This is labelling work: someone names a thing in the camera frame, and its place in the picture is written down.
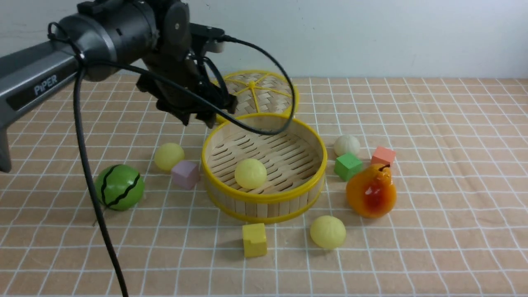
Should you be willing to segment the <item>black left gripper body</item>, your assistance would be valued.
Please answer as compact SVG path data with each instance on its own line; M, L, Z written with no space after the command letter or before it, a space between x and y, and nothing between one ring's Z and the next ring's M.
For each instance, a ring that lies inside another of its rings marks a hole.
M179 61L162 53L148 54L142 60L153 75L164 77L180 88L142 74L136 83L138 90L154 96L158 110L173 115L184 125L189 124L192 115L207 127L213 127L216 122L217 111L197 97L230 114L236 112L238 98L230 94L225 83L221 86L212 83L203 64L196 65L191 59Z

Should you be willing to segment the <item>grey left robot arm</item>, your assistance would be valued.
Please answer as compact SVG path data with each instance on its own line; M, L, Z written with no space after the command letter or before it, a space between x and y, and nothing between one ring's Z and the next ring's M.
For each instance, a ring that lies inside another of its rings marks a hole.
M225 83L207 76L206 52L219 53L225 34L190 22L180 0L93 0L77 13L48 25L48 40L1 58L1 171L10 172L7 128L76 77L100 82L142 60L137 82L157 99L157 108L187 125L192 114L208 127L221 110L235 113L238 100Z

